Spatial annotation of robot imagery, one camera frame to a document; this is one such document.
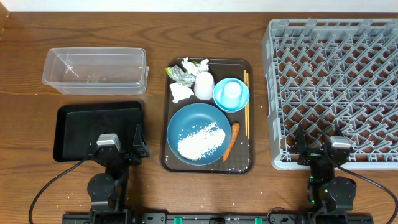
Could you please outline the pale pink cup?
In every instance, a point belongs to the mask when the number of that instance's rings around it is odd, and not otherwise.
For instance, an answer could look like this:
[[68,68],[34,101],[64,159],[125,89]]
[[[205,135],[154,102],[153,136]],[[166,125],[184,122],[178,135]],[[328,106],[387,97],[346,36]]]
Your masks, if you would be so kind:
[[213,97],[215,81],[209,72],[201,72],[197,75],[194,84],[194,94],[200,100],[210,100]]

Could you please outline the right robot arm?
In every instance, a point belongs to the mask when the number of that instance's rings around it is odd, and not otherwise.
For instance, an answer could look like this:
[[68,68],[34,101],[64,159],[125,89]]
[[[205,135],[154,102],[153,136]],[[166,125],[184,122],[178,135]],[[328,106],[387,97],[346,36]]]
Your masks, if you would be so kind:
[[299,155],[297,164],[310,168],[307,198],[318,213],[352,211],[356,182],[335,175],[335,169],[347,162],[352,149],[349,138],[340,131],[336,136],[328,137],[321,147],[310,147],[302,126],[298,125],[291,151]]

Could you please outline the orange carrot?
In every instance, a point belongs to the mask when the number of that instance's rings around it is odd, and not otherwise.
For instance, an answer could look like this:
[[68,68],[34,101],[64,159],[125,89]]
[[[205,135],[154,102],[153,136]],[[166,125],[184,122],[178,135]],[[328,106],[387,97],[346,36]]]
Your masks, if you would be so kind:
[[237,140],[239,130],[240,130],[240,124],[238,122],[233,123],[233,125],[231,127],[231,141],[230,141],[230,144],[229,144],[226,152],[223,155],[224,162],[226,162],[226,160],[228,159],[228,157],[232,151],[232,148]]

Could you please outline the light blue cup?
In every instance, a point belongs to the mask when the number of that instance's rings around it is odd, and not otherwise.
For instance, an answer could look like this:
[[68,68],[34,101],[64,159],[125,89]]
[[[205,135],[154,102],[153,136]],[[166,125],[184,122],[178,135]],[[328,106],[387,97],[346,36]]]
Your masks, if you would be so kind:
[[240,104],[241,94],[242,88],[238,82],[228,82],[223,88],[223,92],[220,96],[220,103],[223,107],[234,110]]

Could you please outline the dark blue plate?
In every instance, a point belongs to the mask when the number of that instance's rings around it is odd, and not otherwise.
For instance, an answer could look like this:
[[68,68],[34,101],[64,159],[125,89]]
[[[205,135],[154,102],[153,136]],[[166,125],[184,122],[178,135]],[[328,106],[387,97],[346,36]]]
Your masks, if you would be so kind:
[[[212,155],[197,161],[182,157],[177,150],[178,140],[198,130],[198,128],[192,128],[192,126],[201,126],[212,122],[217,122],[218,126],[225,132],[224,143]],[[226,152],[231,140],[231,125],[226,115],[218,108],[205,103],[194,103],[184,106],[172,116],[167,125],[166,139],[170,150],[179,160],[194,166],[204,166],[216,162]]]

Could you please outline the white rice pile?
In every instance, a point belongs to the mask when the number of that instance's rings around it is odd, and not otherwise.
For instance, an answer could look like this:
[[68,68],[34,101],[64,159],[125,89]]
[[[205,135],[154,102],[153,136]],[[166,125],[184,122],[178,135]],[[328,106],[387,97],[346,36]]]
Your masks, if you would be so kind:
[[177,142],[179,154],[186,159],[197,161],[210,156],[224,143],[226,134],[217,122],[192,126],[192,128],[198,128],[198,130],[189,133]]

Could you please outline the light blue bowl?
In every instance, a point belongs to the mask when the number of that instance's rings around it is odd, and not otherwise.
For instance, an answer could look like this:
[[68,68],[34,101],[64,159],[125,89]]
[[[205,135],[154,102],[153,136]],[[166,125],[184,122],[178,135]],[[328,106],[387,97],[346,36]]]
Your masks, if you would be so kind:
[[[226,85],[226,83],[231,82],[231,81],[238,82],[242,88],[240,104],[234,110],[229,110],[229,109],[223,107],[223,105],[220,103],[220,96],[223,92],[223,88]],[[219,81],[213,89],[214,102],[221,110],[223,110],[224,112],[227,112],[227,113],[235,113],[235,112],[243,109],[246,106],[246,103],[248,102],[248,97],[250,97],[250,92],[249,92],[248,88],[245,87],[245,83],[243,81],[241,81],[237,78],[224,78],[221,81]]]

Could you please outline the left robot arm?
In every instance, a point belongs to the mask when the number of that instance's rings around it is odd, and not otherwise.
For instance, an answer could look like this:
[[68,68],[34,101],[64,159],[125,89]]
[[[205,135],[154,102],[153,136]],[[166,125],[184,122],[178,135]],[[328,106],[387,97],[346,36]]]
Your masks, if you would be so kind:
[[122,210],[129,179],[129,168],[142,164],[149,157],[142,126],[138,124],[132,146],[122,148],[117,134],[102,134],[94,149],[89,151],[91,160],[105,168],[103,173],[90,179],[87,191],[91,197],[91,210],[94,214],[116,213]]

